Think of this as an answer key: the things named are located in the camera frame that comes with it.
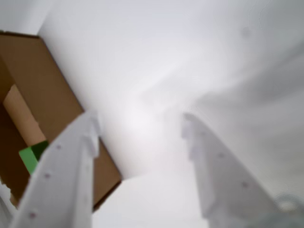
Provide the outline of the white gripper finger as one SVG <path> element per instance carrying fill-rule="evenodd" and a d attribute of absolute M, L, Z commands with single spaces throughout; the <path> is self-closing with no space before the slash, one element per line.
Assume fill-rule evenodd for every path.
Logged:
<path fill-rule="evenodd" d="M 195 170 L 201 214 L 211 228 L 250 228 L 280 213 L 249 170 L 194 114 L 183 114 L 182 137 Z"/>
<path fill-rule="evenodd" d="M 71 122 L 43 152 L 12 228 L 90 228 L 94 159 L 102 130 L 96 111 Z"/>

